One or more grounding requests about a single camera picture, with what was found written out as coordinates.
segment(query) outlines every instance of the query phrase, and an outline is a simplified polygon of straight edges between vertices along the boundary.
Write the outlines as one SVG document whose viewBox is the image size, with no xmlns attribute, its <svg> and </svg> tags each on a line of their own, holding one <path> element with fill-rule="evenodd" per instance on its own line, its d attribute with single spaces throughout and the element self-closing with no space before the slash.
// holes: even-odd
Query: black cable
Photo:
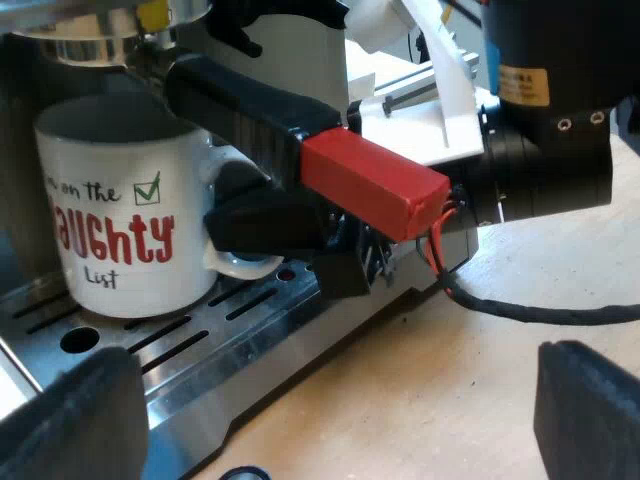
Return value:
<svg viewBox="0 0 640 480">
<path fill-rule="evenodd" d="M 444 3 L 451 5 L 454 9 L 464 15 L 467 20 L 473 23 L 476 27 L 482 28 L 482 21 L 475 14 L 473 14 L 470 10 L 468 10 L 464 5 L 460 5 L 460 3 L 456 0 L 442 0 Z"/>
<path fill-rule="evenodd" d="M 461 307 L 475 312 L 488 313 L 496 317 L 510 318 L 523 323 L 545 323 L 551 325 L 596 326 L 626 323 L 640 319 L 640 305 L 609 305 L 591 310 L 527 307 L 515 303 L 499 302 L 475 297 L 464 290 L 455 280 L 454 274 L 442 266 L 432 235 L 429 245 L 438 268 L 438 280 L 449 298 Z M 416 248 L 421 250 L 419 239 Z M 423 260 L 424 252 L 419 252 Z"/>
<path fill-rule="evenodd" d="M 409 58 L 413 63 L 413 53 L 411 52 L 411 32 L 407 33 L 407 46 L 409 47 Z"/>
</svg>

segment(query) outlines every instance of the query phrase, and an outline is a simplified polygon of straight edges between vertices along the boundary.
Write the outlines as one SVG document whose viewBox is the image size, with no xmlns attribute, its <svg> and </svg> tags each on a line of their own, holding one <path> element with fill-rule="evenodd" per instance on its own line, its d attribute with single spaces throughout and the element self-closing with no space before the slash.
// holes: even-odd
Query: screw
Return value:
<svg viewBox="0 0 640 480">
<path fill-rule="evenodd" d="M 591 114 L 591 123 L 593 125 L 600 125 L 602 122 L 604 122 L 604 119 L 604 112 L 602 111 L 593 112 Z"/>
<path fill-rule="evenodd" d="M 558 122 L 558 130 L 560 130 L 561 132 L 566 132 L 567 130 L 571 129 L 572 125 L 573 125 L 573 123 L 571 123 L 570 119 L 563 118 L 562 120 L 560 120 Z"/>
</svg>

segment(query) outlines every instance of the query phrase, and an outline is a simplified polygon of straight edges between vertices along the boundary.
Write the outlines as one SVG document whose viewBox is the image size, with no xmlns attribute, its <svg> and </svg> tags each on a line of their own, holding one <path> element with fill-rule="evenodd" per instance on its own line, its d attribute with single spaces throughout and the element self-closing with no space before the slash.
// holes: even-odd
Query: drip tray grate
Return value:
<svg viewBox="0 0 640 480">
<path fill-rule="evenodd" d="M 140 358 L 149 393 L 316 291 L 305 264 L 290 262 L 259 281 L 221 277 L 187 311 L 126 321 L 83 310 L 57 277 L 4 299 L 0 336 L 39 389 L 94 351 L 120 345 Z"/>
</svg>

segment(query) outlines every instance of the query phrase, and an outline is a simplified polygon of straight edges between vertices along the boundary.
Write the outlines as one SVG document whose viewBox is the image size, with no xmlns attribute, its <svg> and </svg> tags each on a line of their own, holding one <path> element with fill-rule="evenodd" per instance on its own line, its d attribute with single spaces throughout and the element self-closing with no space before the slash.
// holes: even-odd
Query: white mug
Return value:
<svg viewBox="0 0 640 480">
<path fill-rule="evenodd" d="M 225 163 L 251 161 L 151 96 L 70 100 L 35 130 L 66 282 L 88 310 L 160 315 L 197 301 L 218 272 L 256 279 L 282 262 L 215 250 L 203 224 L 213 182 Z"/>
</svg>

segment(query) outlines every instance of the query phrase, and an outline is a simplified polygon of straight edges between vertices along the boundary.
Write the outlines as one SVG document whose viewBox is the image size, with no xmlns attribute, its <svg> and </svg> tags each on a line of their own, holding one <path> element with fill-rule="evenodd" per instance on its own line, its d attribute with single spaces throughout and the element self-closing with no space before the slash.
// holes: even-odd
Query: drip tray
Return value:
<svg viewBox="0 0 640 480">
<path fill-rule="evenodd" d="M 183 312 L 126 321 L 82 309 L 56 277 L 4 302 L 8 318 L 0 333 L 38 390 L 99 348 L 119 345 L 140 359 L 145 391 L 152 395 L 223 345 L 230 347 L 230 340 L 316 292 L 313 273 L 291 262 L 258 282 L 220 278 Z"/>
<path fill-rule="evenodd" d="M 475 250 L 472 234 L 450 235 L 452 265 Z M 402 293 L 433 283 L 412 245 L 393 257 L 393 283 L 378 279 L 368 296 L 322 300 L 313 272 L 292 261 L 254 282 L 221 278 L 183 312 L 133 321 L 83 310 L 54 276 L 2 299 L 1 346 L 36 391 L 102 347 L 128 349 L 149 417 L 143 478 L 177 478 L 222 445 L 233 419 Z"/>
</svg>

